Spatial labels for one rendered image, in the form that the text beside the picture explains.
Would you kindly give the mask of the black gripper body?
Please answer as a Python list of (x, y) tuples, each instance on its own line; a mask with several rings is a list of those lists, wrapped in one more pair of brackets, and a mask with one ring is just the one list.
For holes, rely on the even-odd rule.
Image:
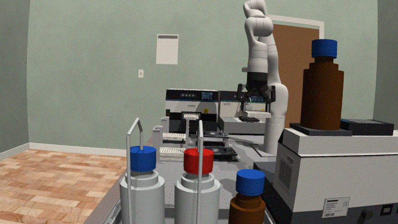
[(263, 96), (262, 92), (260, 91), (260, 87), (263, 87), (264, 91), (266, 92), (268, 89), (267, 85), (267, 73), (262, 72), (247, 72), (247, 83), (246, 89), (249, 92), (253, 87), (256, 87), (256, 90), (251, 94), (251, 96), (261, 97)]

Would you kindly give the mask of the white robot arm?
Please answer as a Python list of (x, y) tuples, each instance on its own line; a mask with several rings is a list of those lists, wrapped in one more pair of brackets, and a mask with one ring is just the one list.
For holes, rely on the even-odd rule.
[[(248, 67), (242, 72), (267, 73), (267, 85), (276, 87), (276, 101), (271, 103), (271, 118), (266, 118), (263, 152), (277, 154), (277, 144), (284, 129), (288, 104), (288, 90), (281, 84), (278, 73), (278, 53), (273, 37), (273, 23), (264, 0), (250, 0), (243, 4), (244, 24), (249, 53)], [(259, 36), (258, 40), (254, 36)]]

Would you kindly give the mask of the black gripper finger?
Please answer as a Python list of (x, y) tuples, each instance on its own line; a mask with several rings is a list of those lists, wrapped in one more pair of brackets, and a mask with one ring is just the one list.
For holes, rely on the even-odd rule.
[(238, 84), (237, 90), (237, 97), (236, 99), (241, 101), (241, 111), (245, 113), (246, 103), (245, 101), (251, 96), (251, 94), (256, 90), (256, 87), (253, 87), (249, 92), (247, 91), (246, 94), (241, 98), (242, 90), (246, 87), (245, 84)]
[(266, 111), (266, 112), (270, 112), (271, 103), (276, 101), (276, 87), (273, 86), (273, 85), (268, 86), (268, 89), (269, 89), (269, 91), (271, 92), (271, 99), (269, 99), (269, 97), (268, 97), (268, 95), (266, 94), (266, 92), (264, 91), (263, 87), (260, 87), (259, 89), (260, 89), (260, 91), (261, 91), (262, 94), (263, 94), (262, 97), (263, 97), (263, 98), (265, 99), (265, 101), (266, 101), (265, 111)]

